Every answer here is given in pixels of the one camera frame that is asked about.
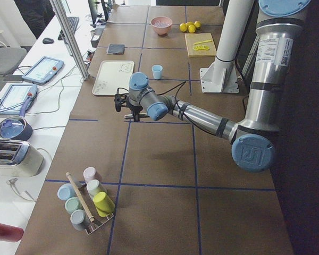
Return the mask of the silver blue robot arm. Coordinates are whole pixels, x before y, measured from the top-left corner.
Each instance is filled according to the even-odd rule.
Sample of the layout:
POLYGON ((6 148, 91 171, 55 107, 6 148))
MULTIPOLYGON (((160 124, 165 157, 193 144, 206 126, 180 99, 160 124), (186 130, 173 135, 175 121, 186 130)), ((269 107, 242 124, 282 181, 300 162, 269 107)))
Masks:
POLYGON ((293 42, 302 32, 309 1, 259 1, 256 52, 248 96, 242 100, 244 118, 233 122, 169 94, 157 94, 148 77, 134 73, 125 93, 116 93, 115 109, 131 110, 130 118, 158 121, 171 114, 213 136, 227 139, 234 162, 249 172, 270 168, 279 134, 277 111, 289 71, 293 42))

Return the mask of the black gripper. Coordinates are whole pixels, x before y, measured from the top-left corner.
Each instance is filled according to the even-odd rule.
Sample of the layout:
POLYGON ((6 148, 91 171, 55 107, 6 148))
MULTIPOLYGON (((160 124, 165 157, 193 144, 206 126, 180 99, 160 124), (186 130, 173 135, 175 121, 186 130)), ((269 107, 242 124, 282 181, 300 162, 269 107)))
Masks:
POLYGON ((133 101, 128 93, 116 93, 114 96, 114 102, 115 102, 115 110, 117 112, 121 111, 122 107, 129 108, 132 112, 133 121, 139 122, 140 117, 139 114, 143 110, 143 107, 136 101, 133 101))

